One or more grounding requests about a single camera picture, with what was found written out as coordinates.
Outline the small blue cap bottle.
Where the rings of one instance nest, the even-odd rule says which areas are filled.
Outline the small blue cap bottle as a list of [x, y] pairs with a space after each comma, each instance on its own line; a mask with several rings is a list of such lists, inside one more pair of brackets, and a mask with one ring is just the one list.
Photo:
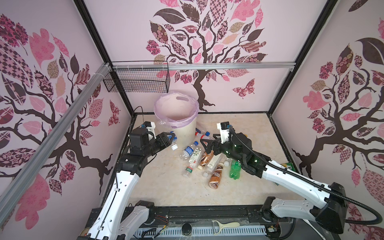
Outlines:
[[175, 140], [174, 140], [174, 150], [173, 151], [175, 151], [175, 150], [177, 150], [178, 149], [178, 145], [177, 145], [177, 140], [178, 140], [178, 138], [177, 138], [177, 136], [175, 137]]

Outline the white floral label bottle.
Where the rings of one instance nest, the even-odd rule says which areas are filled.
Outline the white floral label bottle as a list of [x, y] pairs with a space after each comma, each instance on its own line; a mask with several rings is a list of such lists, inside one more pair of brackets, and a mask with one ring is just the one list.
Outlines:
[[192, 153], [191, 157], [188, 160], [187, 166], [183, 171], [182, 175], [185, 178], [189, 178], [193, 170], [199, 165], [203, 151], [201, 148], [197, 147]]

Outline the clear white label bottle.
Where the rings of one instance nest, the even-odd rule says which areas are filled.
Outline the clear white label bottle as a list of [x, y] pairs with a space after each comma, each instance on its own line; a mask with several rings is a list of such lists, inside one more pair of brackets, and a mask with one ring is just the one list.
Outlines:
[[203, 174], [202, 176], [205, 178], [208, 178], [212, 175], [213, 171], [216, 170], [218, 164], [220, 163], [222, 159], [223, 154], [214, 155], [211, 160], [205, 165], [203, 168]]

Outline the green soda bottle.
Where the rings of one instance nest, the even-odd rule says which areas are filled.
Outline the green soda bottle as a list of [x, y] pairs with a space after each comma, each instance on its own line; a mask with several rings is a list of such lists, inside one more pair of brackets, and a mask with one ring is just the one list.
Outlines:
[[239, 161], [233, 160], [231, 163], [230, 169], [230, 178], [233, 180], [238, 180], [241, 175], [242, 165]]

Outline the brown milk tea bottle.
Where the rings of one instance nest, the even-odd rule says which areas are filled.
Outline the brown milk tea bottle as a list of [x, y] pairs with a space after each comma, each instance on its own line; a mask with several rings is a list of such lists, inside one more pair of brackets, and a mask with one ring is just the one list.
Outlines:
[[222, 173], [224, 169], [224, 164], [219, 163], [217, 168], [213, 171], [212, 176], [209, 181], [209, 187], [211, 189], [217, 189], [222, 179]]

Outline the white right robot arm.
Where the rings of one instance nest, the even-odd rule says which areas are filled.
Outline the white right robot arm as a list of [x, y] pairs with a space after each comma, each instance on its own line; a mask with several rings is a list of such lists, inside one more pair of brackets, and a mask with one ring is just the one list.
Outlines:
[[252, 149], [252, 142], [244, 134], [230, 135], [228, 141], [220, 138], [201, 139], [204, 149], [215, 155], [241, 163], [242, 169], [250, 175], [274, 182], [300, 195], [302, 201], [289, 201], [277, 197], [267, 197], [260, 215], [266, 222], [276, 222], [280, 218], [295, 218], [316, 222], [323, 229], [342, 234], [346, 223], [348, 205], [344, 187], [333, 183], [322, 184], [298, 175], [271, 158]]

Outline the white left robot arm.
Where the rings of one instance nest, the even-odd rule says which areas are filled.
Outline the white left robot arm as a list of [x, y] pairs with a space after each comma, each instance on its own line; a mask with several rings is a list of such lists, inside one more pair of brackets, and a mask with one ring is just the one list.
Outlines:
[[142, 224], [152, 220], [150, 212], [154, 204], [150, 202], [136, 204], [126, 218], [123, 214], [148, 158], [170, 147], [175, 137], [174, 132], [155, 135], [151, 127], [132, 130], [128, 152], [119, 160], [107, 200], [88, 233], [78, 236], [79, 240], [129, 240]]

